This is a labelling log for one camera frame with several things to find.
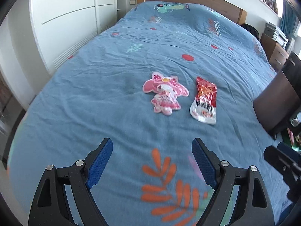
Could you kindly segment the red white snack pouch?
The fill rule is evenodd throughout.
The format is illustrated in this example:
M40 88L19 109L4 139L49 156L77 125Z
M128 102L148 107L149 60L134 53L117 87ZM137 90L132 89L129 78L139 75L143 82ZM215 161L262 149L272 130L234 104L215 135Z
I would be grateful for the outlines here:
M197 94L189 110L191 116L199 122L215 125L216 85L198 76L196 78L196 88Z

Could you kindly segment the pink My Melody candy bag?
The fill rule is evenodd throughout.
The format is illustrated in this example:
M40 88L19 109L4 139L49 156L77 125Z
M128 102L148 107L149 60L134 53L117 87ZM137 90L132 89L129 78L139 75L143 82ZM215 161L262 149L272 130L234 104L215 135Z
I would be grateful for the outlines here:
M156 71L143 84L142 91L155 94L150 101L154 106L154 112L163 113L166 116L172 115L173 110L181 109L177 100L179 96L189 96L188 89L179 83L177 76L164 76Z

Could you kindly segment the green tray box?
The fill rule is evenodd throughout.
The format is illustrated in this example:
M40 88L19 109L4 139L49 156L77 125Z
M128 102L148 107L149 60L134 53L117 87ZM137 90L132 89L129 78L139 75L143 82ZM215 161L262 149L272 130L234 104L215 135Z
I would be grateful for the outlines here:
M290 129L285 129L284 131L281 131L281 136L286 145L290 146L294 151L301 151L300 135L294 136Z

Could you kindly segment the black brown electric kettle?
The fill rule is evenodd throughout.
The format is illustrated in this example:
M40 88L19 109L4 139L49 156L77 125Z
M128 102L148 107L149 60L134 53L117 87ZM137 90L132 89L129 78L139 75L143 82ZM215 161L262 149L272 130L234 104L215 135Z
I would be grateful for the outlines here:
M289 129L300 134L300 58L291 52L282 69L253 101L253 108L264 130L276 140Z

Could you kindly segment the wooden drawer chest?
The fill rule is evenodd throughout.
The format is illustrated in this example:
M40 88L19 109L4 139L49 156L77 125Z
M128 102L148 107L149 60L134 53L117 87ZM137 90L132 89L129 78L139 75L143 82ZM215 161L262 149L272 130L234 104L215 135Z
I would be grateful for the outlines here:
M262 34L260 43L266 54L269 64L278 72L284 66L289 54L283 47L266 34Z

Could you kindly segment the white printer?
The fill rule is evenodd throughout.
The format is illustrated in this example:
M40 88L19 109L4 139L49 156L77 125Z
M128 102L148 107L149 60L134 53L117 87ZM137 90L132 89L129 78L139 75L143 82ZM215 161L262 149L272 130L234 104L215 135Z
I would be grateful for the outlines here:
M265 29L264 29L264 34L269 36L270 38L272 38L278 44L280 44L282 48L286 48L288 39L278 26L276 26L270 22L266 23Z

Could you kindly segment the black backpack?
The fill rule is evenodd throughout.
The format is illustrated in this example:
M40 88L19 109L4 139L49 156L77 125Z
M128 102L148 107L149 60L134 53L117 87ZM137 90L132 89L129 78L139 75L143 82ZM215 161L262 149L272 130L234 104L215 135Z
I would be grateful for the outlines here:
M259 32L250 24L242 24L241 27L243 27L245 30L251 33L257 40L260 39Z

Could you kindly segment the teal curtain right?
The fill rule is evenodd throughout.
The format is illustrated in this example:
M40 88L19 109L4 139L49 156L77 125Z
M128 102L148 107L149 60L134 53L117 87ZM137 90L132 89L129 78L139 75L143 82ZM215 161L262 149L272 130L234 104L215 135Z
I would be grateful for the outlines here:
M286 0L283 0L283 15L280 22L280 29L288 40L295 37L300 22L296 13Z

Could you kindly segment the blue patterned bed cover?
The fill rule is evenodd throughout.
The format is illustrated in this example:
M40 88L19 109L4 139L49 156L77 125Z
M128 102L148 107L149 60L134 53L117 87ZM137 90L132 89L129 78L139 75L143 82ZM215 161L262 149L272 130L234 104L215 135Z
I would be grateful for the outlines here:
M26 213L45 168L72 165L113 141L113 152L91 193L109 225L194 225L213 190L191 151L200 138L233 166L258 168L279 220L288 186L263 158L277 145L252 103L275 77L261 44L217 12L197 4L159 12L146 2L95 37L54 74L15 134L9 178ZM143 84L153 72L177 76L189 96L180 110L155 113ZM197 121L190 106L196 78L217 87L216 124Z

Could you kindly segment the white wardrobe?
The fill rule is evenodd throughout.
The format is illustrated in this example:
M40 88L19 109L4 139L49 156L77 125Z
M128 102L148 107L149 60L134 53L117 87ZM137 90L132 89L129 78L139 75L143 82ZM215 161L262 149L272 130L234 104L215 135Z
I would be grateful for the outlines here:
M117 0L30 0L33 33L50 75L117 22Z

